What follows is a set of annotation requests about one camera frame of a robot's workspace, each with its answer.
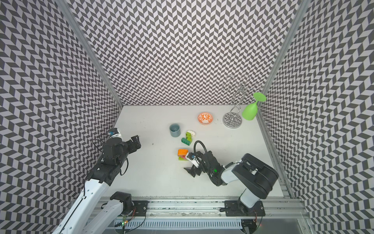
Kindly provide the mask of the orange long lego brick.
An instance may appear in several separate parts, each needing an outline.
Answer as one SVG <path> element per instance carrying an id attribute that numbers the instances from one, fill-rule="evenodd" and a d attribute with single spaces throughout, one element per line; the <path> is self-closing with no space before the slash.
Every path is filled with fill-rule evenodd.
<path id="1" fill-rule="evenodd" d="M 179 149 L 177 152 L 178 157 L 185 157 L 189 153 L 188 149 Z"/>

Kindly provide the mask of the dark green long lego brick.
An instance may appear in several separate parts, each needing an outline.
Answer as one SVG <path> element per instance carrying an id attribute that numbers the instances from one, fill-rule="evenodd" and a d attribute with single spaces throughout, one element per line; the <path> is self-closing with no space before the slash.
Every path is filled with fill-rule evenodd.
<path id="1" fill-rule="evenodd" d="M 188 145 L 188 146 L 190 146 L 190 144 L 191 144 L 191 141 L 189 141 L 189 140 L 186 139 L 186 138 L 182 138 L 182 139 L 181 139 L 181 142 L 184 143 L 184 144 L 186 144 L 186 145 Z"/>

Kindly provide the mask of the white long lego brick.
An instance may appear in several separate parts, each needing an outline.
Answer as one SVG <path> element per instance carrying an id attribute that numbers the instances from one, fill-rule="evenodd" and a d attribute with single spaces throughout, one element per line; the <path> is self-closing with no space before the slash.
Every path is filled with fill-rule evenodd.
<path id="1" fill-rule="evenodd" d="M 187 133 L 189 133 L 192 138 L 194 138 L 196 136 L 196 133 L 192 130 L 187 130 Z"/>

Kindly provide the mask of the lime square lego brick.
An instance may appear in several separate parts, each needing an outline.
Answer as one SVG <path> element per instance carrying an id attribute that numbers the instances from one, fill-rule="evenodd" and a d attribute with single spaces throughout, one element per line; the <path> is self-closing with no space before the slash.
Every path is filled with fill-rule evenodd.
<path id="1" fill-rule="evenodd" d="M 186 140 L 192 142 L 192 135 L 190 132 L 186 132 Z"/>

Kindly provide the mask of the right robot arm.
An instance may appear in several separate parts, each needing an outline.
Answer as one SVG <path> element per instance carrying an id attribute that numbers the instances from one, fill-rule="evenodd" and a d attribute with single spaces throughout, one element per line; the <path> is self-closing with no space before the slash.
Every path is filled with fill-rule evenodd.
<path id="1" fill-rule="evenodd" d="M 211 151 L 188 153 L 186 159 L 193 166 L 185 168 L 192 176 L 208 175 L 215 186 L 224 186 L 240 181 L 245 190 L 239 197 L 238 206 L 251 209 L 261 199 L 266 199 L 277 182 L 279 175 L 275 169 L 251 154 L 245 154 L 239 162 L 221 165 Z"/>

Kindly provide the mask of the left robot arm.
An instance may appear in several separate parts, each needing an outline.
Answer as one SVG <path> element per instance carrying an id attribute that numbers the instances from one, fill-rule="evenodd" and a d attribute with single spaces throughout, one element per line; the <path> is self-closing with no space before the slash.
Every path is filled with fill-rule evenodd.
<path id="1" fill-rule="evenodd" d="M 102 196 L 121 173 L 121 167 L 128 155 L 140 148 L 138 135 L 131 137 L 127 142 L 123 142 L 120 137 L 109 138 L 103 144 L 99 161 L 88 173 L 82 192 L 53 233 L 102 234 L 118 216 L 134 215 L 135 205 L 131 194 L 116 192 L 105 207 L 88 221 Z"/>

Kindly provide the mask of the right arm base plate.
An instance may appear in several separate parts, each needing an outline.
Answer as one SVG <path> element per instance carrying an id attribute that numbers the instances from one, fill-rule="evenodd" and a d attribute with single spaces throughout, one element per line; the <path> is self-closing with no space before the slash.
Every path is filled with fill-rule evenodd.
<path id="1" fill-rule="evenodd" d="M 226 216 L 263 217 L 266 215 L 263 203 L 261 201 L 257 201 L 252 208 L 248 208 L 239 200 L 225 200 L 224 208 L 221 208 L 220 212 L 225 212 Z"/>

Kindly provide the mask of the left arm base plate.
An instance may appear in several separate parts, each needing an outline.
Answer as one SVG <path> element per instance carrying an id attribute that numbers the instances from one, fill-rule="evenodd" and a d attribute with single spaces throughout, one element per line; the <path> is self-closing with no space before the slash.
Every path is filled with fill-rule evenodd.
<path id="1" fill-rule="evenodd" d="M 125 201 L 120 203 L 123 207 L 119 209 L 120 216 L 145 217 L 149 202 L 147 200 Z"/>

